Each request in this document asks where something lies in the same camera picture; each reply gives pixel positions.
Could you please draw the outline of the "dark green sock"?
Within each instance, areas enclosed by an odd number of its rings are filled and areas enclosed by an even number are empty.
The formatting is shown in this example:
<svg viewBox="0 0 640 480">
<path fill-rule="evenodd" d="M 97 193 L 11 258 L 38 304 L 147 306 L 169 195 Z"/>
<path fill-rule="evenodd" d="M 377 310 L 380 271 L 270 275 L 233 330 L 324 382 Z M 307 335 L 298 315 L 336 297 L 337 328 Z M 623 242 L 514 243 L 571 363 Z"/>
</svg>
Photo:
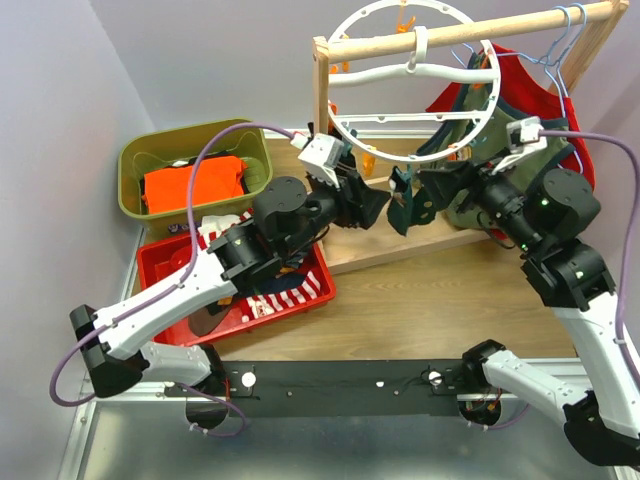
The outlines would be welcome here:
<svg viewBox="0 0 640 480">
<path fill-rule="evenodd" d="M 433 206 L 431 196 L 421 187 L 412 197 L 411 225 L 430 224 L 437 214 L 437 209 Z"/>
</svg>

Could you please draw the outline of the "white round clip hanger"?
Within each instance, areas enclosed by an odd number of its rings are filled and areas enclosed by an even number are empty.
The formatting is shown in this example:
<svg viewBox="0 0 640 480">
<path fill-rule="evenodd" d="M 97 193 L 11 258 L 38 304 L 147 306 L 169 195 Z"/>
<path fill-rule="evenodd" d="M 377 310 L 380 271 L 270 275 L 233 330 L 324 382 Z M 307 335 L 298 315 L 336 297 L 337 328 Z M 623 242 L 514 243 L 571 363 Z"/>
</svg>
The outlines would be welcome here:
<svg viewBox="0 0 640 480">
<path fill-rule="evenodd" d="M 401 33 L 356 38 L 352 28 L 378 11 L 405 7 L 418 7 L 450 17 L 451 38 L 440 34 L 436 28 L 422 25 L 411 26 Z M 486 68 L 468 69 L 429 63 L 430 51 L 445 46 L 477 42 L 488 60 Z M 489 40 L 489 34 L 479 24 L 455 7 L 442 1 L 374 1 L 358 8 L 342 21 L 328 37 L 315 37 L 312 41 L 314 61 L 314 121 L 318 129 L 327 133 L 333 127 L 352 146 L 376 158 L 394 164 L 425 165 L 456 154 L 471 144 L 482 132 L 493 116 L 500 96 L 502 75 L 499 60 Z M 410 107 L 407 99 L 418 87 L 433 81 L 446 81 L 459 85 L 488 85 L 488 99 L 479 107 L 467 111 L 437 111 L 429 113 L 422 108 Z M 398 112 L 382 110 L 384 102 L 372 98 L 363 113 L 336 113 L 332 109 L 330 93 L 335 89 L 346 89 L 353 93 L 357 87 L 371 85 L 387 87 L 400 96 Z M 469 121 L 471 131 L 427 155 L 388 153 L 374 148 L 358 138 L 362 127 L 382 125 L 392 127 L 399 133 L 404 127 L 426 127 L 444 121 Z"/>
</svg>

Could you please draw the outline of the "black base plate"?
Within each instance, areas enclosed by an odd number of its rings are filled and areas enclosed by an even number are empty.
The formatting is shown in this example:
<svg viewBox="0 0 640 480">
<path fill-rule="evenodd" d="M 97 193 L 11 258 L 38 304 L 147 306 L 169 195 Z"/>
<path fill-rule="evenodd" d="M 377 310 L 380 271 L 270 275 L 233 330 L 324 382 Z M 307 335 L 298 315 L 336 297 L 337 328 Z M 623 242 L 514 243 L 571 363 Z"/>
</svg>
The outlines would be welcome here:
<svg viewBox="0 0 640 480">
<path fill-rule="evenodd" d="M 232 403 L 249 418 L 456 416 L 476 391 L 459 360 L 230 361 Z"/>
</svg>

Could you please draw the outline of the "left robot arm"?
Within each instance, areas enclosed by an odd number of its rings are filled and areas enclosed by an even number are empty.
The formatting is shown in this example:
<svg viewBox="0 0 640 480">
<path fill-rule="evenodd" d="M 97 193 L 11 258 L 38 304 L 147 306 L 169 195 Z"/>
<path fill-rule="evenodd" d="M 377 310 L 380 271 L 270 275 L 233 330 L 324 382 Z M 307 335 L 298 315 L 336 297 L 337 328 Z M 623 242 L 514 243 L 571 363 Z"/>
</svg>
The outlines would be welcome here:
<svg viewBox="0 0 640 480">
<path fill-rule="evenodd" d="M 77 307 L 70 320 L 95 395 L 112 397 L 141 381 L 214 393 L 222 369 L 212 348 L 157 344 L 153 337 L 203 307 L 274 278 L 329 225 L 370 228 L 389 199 L 389 192 L 368 186 L 356 171 L 312 166 L 305 181 L 277 177 L 255 196 L 249 219 L 197 249 L 185 267 L 112 306 Z"/>
</svg>

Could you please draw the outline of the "olive green plastic bin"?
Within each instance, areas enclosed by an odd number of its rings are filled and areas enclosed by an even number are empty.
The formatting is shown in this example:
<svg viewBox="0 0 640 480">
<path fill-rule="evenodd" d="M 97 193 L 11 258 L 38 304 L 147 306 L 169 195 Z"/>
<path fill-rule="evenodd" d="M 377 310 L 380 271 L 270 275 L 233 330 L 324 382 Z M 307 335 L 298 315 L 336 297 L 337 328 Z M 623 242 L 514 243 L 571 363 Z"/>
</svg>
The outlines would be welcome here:
<svg viewBox="0 0 640 480">
<path fill-rule="evenodd" d="M 189 161 L 200 154 L 204 146 L 222 130 L 242 123 L 242 118 L 184 126 L 154 132 L 132 140 L 118 159 L 118 203 L 121 211 L 162 239 L 189 230 L 184 208 L 163 213 L 151 213 L 143 201 L 144 176 L 177 161 Z M 257 128 L 229 133 L 209 150 L 211 155 L 229 154 L 243 160 L 247 168 L 240 185 L 243 193 L 234 198 L 194 206 L 194 218 L 206 215 L 241 214 L 254 197 L 273 178 L 273 167 L 264 134 Z"/>
</svg>

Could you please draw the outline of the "wooden clothes rack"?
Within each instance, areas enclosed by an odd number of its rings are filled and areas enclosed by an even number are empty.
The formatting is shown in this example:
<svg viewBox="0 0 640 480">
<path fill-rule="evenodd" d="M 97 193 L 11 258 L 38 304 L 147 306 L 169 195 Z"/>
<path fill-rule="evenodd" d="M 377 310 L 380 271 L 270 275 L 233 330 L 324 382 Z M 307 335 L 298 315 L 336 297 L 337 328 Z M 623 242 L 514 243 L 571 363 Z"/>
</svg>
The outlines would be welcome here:
<svg viewBox="0 0 640 480">
<path fill-rule="evenodd" d="M 560 28 L 584 20 L 587 24 L 586 38 L 572 48 L 568 63 L 562 68 L 569 86 L 574 87 L 629 5 L 628 1 L 601 1 L 584 8 L 572 6 L 566 12 L 551 9 L 479 22 L 460 22 L 429 30 L 428 45 L 438 48 L 464 41 L 488 42 Z M 314 120 L 320 123 L 318 130 L 325 133 L 330 121 L 337 122 L 341 118 L 329 106 L 329 88 L 336 86 L 340 80 L 339 76 L 329 72 L 332 64 L 410 52 L 415 49 L 417 39 L 418 35 L 412 32 L 336 41 L 315 37 L 313 91 Z M 334 229 L 322 241 L 321 250 L 330 272 L 341 274 L 485 239 L 486 235 L 480 231 L 456 229 L 446 220 L 437 218 L 409 239 L 398 236 L 390 227 L 372 227 L 361 232 Z"/>
</svg>

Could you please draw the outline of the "orange clothes peg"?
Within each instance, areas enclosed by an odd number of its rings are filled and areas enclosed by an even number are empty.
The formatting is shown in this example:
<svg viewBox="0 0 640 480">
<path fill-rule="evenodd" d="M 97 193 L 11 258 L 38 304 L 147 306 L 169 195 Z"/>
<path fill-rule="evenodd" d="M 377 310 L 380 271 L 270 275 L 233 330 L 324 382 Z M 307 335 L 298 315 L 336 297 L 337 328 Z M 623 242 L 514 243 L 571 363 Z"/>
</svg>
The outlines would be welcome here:
<svg viewBox="0 0 640 480">
<path fill-rule="evenodd" d="M 374 173 L 376 156 L 371 153 L 362 154 L 362 168 L 365 177 L 371 177 Z"/>
</svg>

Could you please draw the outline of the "red plastic tray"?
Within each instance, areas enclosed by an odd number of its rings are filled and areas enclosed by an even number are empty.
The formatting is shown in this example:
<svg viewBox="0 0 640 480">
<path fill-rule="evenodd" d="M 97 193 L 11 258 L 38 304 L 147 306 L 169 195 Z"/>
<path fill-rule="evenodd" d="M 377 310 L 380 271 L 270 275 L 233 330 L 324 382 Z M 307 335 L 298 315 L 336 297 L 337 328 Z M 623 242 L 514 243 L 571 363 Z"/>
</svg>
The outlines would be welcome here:
<svg viewBox="0 0 640 480">
<path fill-rule="evenodd" d="M 191 241 L 187 233 L 140 247 L 137 251 L 140 288 L 144 290 L 174 273 L 186 264 L 190 254 Z M 274 314 L 259 320 L 243 323 L 241 321 L 243 312 L 239 306 L 240 299 L 227 311 L 226 316 L 216 328 L 207 334 L 195 334 L 192 330 L 195 324 L 187 317 L 158 333 L 153 340 L 157 343 L 177 346 L 215 343 L 323 306 L 333 300 L 336 295 L 336 288 L 321 249 L 318 246 L 313 247 L 297 272 L 306 273 L 309 270 L 312 270 L 322 283 L 322 290 L 318 299 L 311 300 L 305 305 L 294 307 L 281 314 Z"/>
</svg>

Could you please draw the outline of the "red white striped santa sock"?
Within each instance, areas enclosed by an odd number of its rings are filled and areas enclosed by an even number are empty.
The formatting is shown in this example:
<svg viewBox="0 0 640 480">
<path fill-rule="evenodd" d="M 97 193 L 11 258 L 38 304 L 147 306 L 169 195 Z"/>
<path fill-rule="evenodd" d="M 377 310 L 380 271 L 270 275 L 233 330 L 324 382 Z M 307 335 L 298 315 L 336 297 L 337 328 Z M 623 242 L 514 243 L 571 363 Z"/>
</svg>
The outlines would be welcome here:
<svg viewBox="0 0 640 480">
<path fill-rule="evenodd" d="M 243 312 L 241 321 L 248 323 L 305 305 L 318 299 L 321 290 L 322 283 L 312 270 L 282 274 L 242 296 L 239 301 Z"/>
</svg>

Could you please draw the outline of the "red shirt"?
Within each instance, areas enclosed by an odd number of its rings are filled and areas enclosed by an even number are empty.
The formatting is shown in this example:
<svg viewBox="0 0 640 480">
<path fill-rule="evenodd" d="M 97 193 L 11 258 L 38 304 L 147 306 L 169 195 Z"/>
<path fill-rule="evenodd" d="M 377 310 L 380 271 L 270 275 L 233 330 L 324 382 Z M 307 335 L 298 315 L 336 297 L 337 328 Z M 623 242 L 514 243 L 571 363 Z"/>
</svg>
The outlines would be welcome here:
<svg viewBox="0 0 640 480">
<path fill-rule="evenodd" d="M 493 45 L 501 69 L 500 96 L 494 114 L 474 142 L 450 156 L 462 160 L 469 156 L 485 159 L 497 155 L 506 145 L 506 125 L 537 116 L 545 129 L 579 129 L 575 109 L 567 94 L 557 95 L 539 85 L 521 63 L 522 56 L 512 49 Z M 426 108 L 428 113 L 470 111 L 485 106 L 491 92 L 489 84 L 451 83 Z M 565 168 L 582 174 L 596 185 L 595 168 L 586 143 L 580 138 L 550 138 L 548 148 L 533 155 L 509 173 L 516 188 L 529 191 L 546 171 Z"/>
</svg>

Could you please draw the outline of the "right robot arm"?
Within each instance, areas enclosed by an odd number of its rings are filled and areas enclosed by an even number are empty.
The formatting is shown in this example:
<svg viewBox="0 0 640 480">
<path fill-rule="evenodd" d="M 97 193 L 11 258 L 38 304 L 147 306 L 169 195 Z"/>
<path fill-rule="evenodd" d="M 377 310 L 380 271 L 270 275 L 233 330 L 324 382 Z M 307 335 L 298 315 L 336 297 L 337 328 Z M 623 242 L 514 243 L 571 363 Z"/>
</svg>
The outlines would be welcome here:
<svg viewBox="0 0 640 480">
<path fill-rule="evenodd" d="M 449 162 L 418 177 L 435 209 L 464 192 L 461 205 L 479 207 L 520 249 L 526 280 L 569 333 L 591 386 L 572 387 L 494 340 L 463 354 L 462 384 L 516 395 L 556 421 L 594 465 L 638 467 L 639 386 L 616 319 L 621 292 L 603 257 L 579 238 L 601 209 L 588 181 L 551 169 L 524 194 L 497 168 L 472 162 Z"/>
</svg>

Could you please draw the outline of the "green reindeer christmas sock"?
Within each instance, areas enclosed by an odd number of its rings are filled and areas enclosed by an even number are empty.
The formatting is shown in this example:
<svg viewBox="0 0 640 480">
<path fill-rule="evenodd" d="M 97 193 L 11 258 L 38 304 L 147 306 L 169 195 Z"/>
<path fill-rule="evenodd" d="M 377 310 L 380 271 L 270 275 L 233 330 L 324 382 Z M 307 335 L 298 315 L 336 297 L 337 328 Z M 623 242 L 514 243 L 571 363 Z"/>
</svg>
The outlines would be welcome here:
<svg viewBox="0 0 640 480">
<path fill-rule="evenodd" d="M 387 208 L 387 220 L 398 234 L 406 236 L 413 210 L 411 170 L 403 171 L 394 166 L 388 182 L 391 198 Z"/>
</svg>

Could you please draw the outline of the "olive green shirt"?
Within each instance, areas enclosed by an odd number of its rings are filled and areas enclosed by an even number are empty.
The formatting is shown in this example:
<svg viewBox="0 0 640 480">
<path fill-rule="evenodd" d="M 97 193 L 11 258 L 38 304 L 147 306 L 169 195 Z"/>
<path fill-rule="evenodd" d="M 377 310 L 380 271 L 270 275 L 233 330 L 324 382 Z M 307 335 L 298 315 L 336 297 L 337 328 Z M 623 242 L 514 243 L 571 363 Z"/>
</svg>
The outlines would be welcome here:
<svg viewBox="0 0 640 480">
<path fill-rule="evenodd" d="M 553 168 L 569 168 L 582 173 L 591 164 L 589 153 L 581 141 L 566 136 L 538 137 L 541 130 L 567 132 L 577 130 L 577 120 L 571 101 L 551 94 L 541 87 L 521 63 L 522 55 L 494 45 L 500 66 L 501 85 L 495 110 L 480 133 L 448 159 L 428 164 L 439 168 L 447 160 L 474 160 L 496 163 L 516 189 L 529 193 Z M 488 106 L 491 84 L 450 84 L 427 112 L 452 110 L 455 113 L 479 110 Z M 472 120 L 447 120 L 436 133 L 418 148 L 416 154 L 427 156 L 453 148 L 475 127 Z M 469 192 L 462 190 L 444 209 L 445 218 L 455 227 L 484 230 L 495 223 L 474 204 L 466 204 Z M 420 187 L 411 199 L 409 225 L 426 225 L 436 217 L 432 197 Z"/>
</svg>

